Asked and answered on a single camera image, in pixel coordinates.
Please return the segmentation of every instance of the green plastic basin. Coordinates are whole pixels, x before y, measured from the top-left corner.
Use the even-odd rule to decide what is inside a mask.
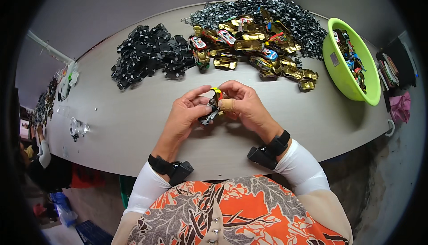
[[[350,42],[366,69],[364,78],[367,94],[358,86],[345,62],[345,58],[340,53],[339,46],[334,40],[334,29],[347,31]],[[381,98],[381,83],[372,55],[361,37],[344,21],[338,18],[330,18],[328,20],[328,34],[324,39],[322,49],[325,66],[340,92],[351,100],[365,101],[372,106],[376,106]]]

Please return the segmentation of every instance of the orange floral blouse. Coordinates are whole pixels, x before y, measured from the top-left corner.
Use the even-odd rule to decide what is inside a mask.
[[[224,238],[234,245],[349,243],[316,222],[290,190],[254,175],[169,189],[137,221],[127,244],[199,244],[210,228],[214,202],[221,209]]]

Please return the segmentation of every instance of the pile of gold car bodies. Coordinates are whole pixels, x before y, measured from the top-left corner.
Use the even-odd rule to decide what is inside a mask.
[[[220,22],[218,32],[194,25],[195,36],[189,37],[189,44],[198,67],[202,70],[209,68],[209,63],[203,63],[208,55],[214,57],[216,68],[234,70],[237,56],[246,56],[263,79],[276,79],[282,75],[298,81],[302,91],[313,89],[318,74],[302,69],[299,59],[290,58],[301,49],[301,44],[279,20],[272,21],[268,11],[263,8],[259,11],[264,18],[261,24],[254,23],[254,18],[245,14]]]

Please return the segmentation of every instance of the gray table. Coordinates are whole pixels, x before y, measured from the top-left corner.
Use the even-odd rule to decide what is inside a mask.
[[[333,84],[324,63],[315,59],[302,59],[304,68],[319,74],[315,90],[308,93],[299,92],[297,83],[284,77],[262,82],[258,71],[245,62],[239,62],[235,71],[217,70],[211,65],[205,74],[194,67],[182,81],[168,81],[158,71],[144,79],[139,88],[121,93],[110,79],[110,69],[119,56],[117,45],[131,30],[139,24],[154,27],[163,23],[172,35],[187,38],[193,29],[180,19],[202,7],[185,7],[146,19],[106,39],[80,59],[78,85],[61,103],[70,106],[69,117],[55,112],[47,125],[51,152],[62,156],[66,151],[66,159],[72,162],[137,176],[162,132],[174,99],[192,88],[204,84],[218,86],[230,79],[253,87],[273,118],[318,161],[353,150],[388,130],[389,114],[383,96],[374,107],[349,100]],[[327,28],[327,20],[320,20]],[[374,57],[377,49],[366,44]],[[72,116],[90,125],[90,132],[77,142],[69,133]],[[178,159],[192,164],[195,171],[189,179],[193,180],[267,174],[270,170],[246,158],[250,147],[260,142],[240,123],[220,119],[205,130],[194,130],[181,147]]]

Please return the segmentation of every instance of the white arm sleeve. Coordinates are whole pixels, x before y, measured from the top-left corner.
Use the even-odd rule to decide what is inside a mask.
[[[145,213],[154,201],[170,188],[170,184],[153,171],[150,164],[146,162],[136,178],[129,197],[128,207],[123,214],[128,212]]]
[[[308,194],[317,189],[330,191],[327,176],[322,167],[312,154],[294,139],[274,171],[287,179],[296,196]]]
[[[49,150],[49,146],[47,145],[47,141],[43,140],[41,142],[40,150],[39,150],[39,162],[41,166],[46,169],[51,163],[51,151]]]

